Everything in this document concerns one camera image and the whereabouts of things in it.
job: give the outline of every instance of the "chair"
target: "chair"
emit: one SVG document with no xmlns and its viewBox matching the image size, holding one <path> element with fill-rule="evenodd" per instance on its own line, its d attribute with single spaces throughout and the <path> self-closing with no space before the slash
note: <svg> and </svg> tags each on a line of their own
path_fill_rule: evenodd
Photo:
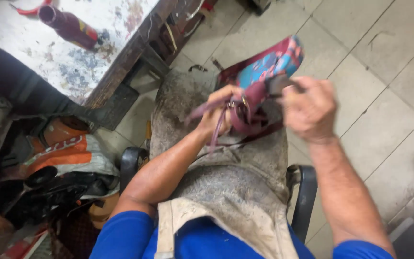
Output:
<svg viewBox="0 0 414 259">
<path fill-rule="evenodd" d="M 139 161 L 142 162 L 146 157 L 148 157 L 148 151 L 143 148 L 128 147 L 124 150 L 121 158 L 120 194 L 137 173 Z M 290 193 L 293 193 L 294 186 L 299 183 L 291 227 L 298 239 L 304 243 L 316 199 L 316 171 L 310 165 L 291 165 L 287 168 L 286 175 Z"/>
</svg>

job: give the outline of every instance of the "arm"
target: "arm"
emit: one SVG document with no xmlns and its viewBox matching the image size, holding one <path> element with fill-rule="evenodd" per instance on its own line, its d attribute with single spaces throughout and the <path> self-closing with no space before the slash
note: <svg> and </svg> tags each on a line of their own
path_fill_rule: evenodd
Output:
<svg viewBox="0 0 414 259">
<path fill-rule="evenodd" d="M 322 207 L 338 245 L 347 240 L 375 244 L 395 256 L 381 217 L 363 181 L 333 133 L 336 102 L 328 80 L 294 79 L 306 92 L 283 90 L 285 124 L 306 140 L 316 169 Z"/>
<path fill-rule="evenodd" d="M 212 93 L 208 101 L 230 94 L 241 95 L 242 90 L 229 85 Z M 221 108 L 206 112 L 194 131 L 141 168 L 122 192 L 111 217 L 124 211 L 141 211 L 154 217 L 155 205 L 172 194 L 189 165 L 212 137 L 220 114 Z M 220 133 L 224 133 L 230 125 L 227 112 Z"/>
</svg>

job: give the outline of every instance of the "forearm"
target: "forearm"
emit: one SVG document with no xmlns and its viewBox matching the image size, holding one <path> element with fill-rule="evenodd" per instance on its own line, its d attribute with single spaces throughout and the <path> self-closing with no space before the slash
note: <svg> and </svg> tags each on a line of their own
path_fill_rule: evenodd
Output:
<svg viewBox="0 0 414 259">
<path fill-rule="evenodd" d="M 322 207 L 335 244 L 364 240 L 393 254 L 381 217 L 363 181 L 350 165 L 338 138 L 310 145 Z"/>
<path fill-rule="evenodd" d="M 122 192 L 112 216 L 139 210 L 153 216 L 154 206 L 166 200 L 206 144 L 210 133 L 197 128 L 169 150 L 148 162 Z"/>
</svg>

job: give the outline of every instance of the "apron strap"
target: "apron strap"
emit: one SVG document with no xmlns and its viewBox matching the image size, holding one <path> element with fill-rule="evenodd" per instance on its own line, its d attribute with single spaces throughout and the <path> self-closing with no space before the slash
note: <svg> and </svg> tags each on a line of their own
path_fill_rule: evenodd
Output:
<svg viewBox="0 0 414 259">
<path fill-rule="evenodd" d="M 159 211 L 159 228 L 154 259 L 175 259 L 172 203 L 170 200 L 159 203 L 157 209 Z"/>
</svg>

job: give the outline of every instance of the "tiled floor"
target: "tiled floor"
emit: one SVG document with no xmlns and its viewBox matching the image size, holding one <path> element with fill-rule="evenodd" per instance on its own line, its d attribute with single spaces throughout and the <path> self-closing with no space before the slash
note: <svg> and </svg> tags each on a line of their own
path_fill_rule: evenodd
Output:
<svg viewBox="0 0 414 259">
<path fill-rule="evenodd" d="M 173 65 L 215 69 L 210 62 L 215 57 L 227 67 L 297 34 L 305 60 L 296 74 L 334 82 L 335 131 L 388 230 L 409 215 L 414 210 L 414 1 L 282 0 L 257 17 L 241 0 L 219 0 L 215 10 L 213 21 L 200 25 Z M 140 89 L 153 91 L 141 95 L 116 131 L 97 132 L 116 156 L 143 143 L 158 82 L 149 78 L 143 85 Z M 289 162 L 310 163 L 304 142 L 287 131 Z M 331 257 L 331 230 L 320 199 L 306 242 L 317 259 Z"/>
</svg>

